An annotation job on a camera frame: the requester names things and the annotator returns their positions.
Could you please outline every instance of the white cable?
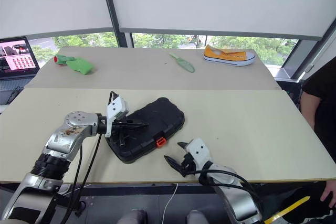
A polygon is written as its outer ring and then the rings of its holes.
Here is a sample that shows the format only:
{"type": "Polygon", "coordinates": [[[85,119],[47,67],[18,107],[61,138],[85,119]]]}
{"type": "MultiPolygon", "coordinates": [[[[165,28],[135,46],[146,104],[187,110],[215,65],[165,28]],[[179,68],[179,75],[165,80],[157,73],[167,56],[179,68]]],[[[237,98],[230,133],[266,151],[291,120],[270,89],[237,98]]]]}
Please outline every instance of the white cable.
{"type": "Polygon", "coordinates": [[[173,195],[170,197],[170,199],[168,200],[166,206],[164,207],[163,216],[162,216],[162,224],[163,224],[163,221],[164,221],[164,214],[166,213],[167,206],[168,206],[169,202],[172,200],[172,198],[174,197],[174,195],[175,195],[175,193],[176,193],[176,190],[177,190],[177,187],[178,187],[178,186],[179,186],[179,185],[178,185],[178,183],[177,183],[173,195]]]}
{"type": "MultiPolygon", "coordinates": [[[[89,185],[86,185],[86,186],[84,186],[84,187],[87,187],[87,186],[91,186],[91,184],[89,184],[89,185]]],[[[84,188],[83,187],[83,188],[84,188]]],[[[77,189],[75,189],[74,191],[77,191],[78,189],[79,189],[80,187],[78,187],[77,189]]],[[[71,192],[68,192],[68,193],[66,193],[66,194],[63,194],[63,196],[66,196],[67,194],[71,194],[71,192]]]]}

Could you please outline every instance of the white roller shade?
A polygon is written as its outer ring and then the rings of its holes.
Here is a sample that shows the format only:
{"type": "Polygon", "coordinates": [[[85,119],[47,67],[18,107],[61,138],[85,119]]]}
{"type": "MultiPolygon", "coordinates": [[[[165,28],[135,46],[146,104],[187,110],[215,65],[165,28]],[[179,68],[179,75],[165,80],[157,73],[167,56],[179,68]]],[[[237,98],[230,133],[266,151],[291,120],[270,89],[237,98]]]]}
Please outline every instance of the white roller shade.
{"type": "Polygon", "coordinates": [[[2,37],[111,27],[105,0],[0,0],[2,37]]]}
{"type": "Polygon", "coordinates": [[[323,36],[335,0],[113,0],[121,28],[323,36]]]}

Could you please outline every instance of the tree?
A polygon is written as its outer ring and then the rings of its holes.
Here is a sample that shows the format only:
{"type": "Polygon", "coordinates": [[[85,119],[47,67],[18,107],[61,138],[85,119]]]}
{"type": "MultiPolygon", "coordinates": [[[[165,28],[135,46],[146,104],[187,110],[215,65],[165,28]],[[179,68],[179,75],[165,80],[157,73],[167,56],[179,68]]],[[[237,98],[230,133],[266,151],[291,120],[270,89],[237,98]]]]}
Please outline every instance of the tree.
{"type": "Polygon", "coordinates": [[[112,32],[58,36],[53,39],[58,48],[67,46],[118,47],[116,36],[112,32]]]}
{"type": "Polygon", "coordinates": [[[42,48],[41,46],[32,46],[32,50],[37,61],[48,61],[56,54],[56,51],[51,48],[42,48]]]}
{"type": "Polygon", "coordinates": [[[210,43],[218,48],[254,49],[264,64],[282,65],[297,43],[297,40],[214,36],[210,43]]]}
{"type": "Polygon", "coordinates": [[[199,35],[193,35],[191,42],[195,44],[196,48],[203,46],[199,35]]]}
{"type": "Polygon", "coordinates": [[[184,35],[170,34],[132,34],[134,47],[178,48],[186,43],[184,35]]]}

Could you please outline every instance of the yellow sneaker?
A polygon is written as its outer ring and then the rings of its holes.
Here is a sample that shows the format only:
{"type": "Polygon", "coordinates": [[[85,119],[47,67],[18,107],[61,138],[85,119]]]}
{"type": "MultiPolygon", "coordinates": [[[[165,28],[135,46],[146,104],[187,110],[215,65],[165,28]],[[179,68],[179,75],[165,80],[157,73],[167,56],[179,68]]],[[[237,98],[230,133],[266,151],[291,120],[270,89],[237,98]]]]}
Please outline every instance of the yellow sneaker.
{"type": "Polygon", "coordinates": [[[246,66],[255,62],[256,56],[251,52],[231,52],[207,45],[204,49],[204,59],[232,66],[246,66]]]}

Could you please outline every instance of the green toy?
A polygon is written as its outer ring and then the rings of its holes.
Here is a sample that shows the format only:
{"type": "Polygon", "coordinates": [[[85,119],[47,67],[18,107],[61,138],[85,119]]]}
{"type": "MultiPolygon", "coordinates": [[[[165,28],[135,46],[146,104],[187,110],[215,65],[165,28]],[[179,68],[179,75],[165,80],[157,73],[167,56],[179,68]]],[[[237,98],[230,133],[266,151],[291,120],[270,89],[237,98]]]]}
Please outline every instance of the green toy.
{"type": "Polygon", "coordinates": [[[82,74],[87,74],[93,68],[93,65],[82,58],[67,57],[64,55],[55,55],[54,62],[58,65],[68,65],[72,70],[82,74]]]}
{"type": "Polygon", "coordinates": [[[75,57],[67,57],[59,54],[54,56],[54,62],[58,65],[66,65],[68,60],[75,60],[75,57]]]}

